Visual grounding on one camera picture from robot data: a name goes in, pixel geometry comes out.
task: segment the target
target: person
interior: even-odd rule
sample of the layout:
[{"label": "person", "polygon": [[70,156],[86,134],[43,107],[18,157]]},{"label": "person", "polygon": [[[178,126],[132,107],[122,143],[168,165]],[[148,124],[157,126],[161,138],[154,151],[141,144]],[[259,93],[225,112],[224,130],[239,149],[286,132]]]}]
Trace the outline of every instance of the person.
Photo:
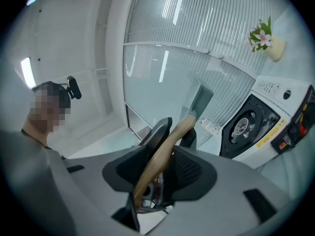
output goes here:
[{"label": "person", "polygon": [[32,102],[21,132],[41,143],[46,149],[47,137],[63,124],[70,110],[70,96],[66,89],[51,81],[32,88],[35,101]]}]

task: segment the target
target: pink flower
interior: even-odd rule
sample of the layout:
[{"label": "pink flower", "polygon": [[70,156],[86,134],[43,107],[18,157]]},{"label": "pink flower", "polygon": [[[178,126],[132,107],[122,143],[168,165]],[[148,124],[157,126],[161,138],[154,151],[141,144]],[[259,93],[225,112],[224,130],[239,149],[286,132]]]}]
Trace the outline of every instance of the pink flower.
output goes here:
[{"label": "pink flower", "polygon": [[265,35],[265,31],[264,30],[260,30],[259,35],[258,34],[254,34],[256,38],[260,39],[260,45],[261,46],[271,46],[270,43],[270,39],[271,39],[271,35],[267,34]]}]

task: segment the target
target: white vase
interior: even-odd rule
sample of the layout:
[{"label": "white vase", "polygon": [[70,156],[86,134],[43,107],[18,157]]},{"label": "white vase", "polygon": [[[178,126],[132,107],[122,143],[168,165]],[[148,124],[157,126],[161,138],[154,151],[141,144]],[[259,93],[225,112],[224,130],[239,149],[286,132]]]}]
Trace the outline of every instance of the white vase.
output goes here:
[{"label": "white vase", "polygon": [[285,41],[272,34],[270,42],[271,46],[264,50],[264,52],[271,60],[278,61],[284,53]]}]

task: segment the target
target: control panel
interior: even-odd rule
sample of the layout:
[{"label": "control panel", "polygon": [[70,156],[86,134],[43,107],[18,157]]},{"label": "control panel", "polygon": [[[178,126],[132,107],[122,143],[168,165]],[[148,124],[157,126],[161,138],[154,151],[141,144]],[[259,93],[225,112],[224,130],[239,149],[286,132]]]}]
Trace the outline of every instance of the control panel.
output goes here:
[{"label": "control panel", "polygon": [[309,86],[302,104],[291,119],[290,124],[271,142],[278,154],[282,154],[295,145],[308,133],[315,124],[315,93]]},{"label": "control panel", "polygon": [[252,91],[264,96],[292,117],[301,105],[309,85],[294,79],[258,76]]},{"label": "control panel", "polygon": [[271,81],[261,80],[261,81],[258,81],[257,87],[261,91],[264,91],[265,93],[275,95],[280,89],[280,84],[279,83],[273,83]]}]

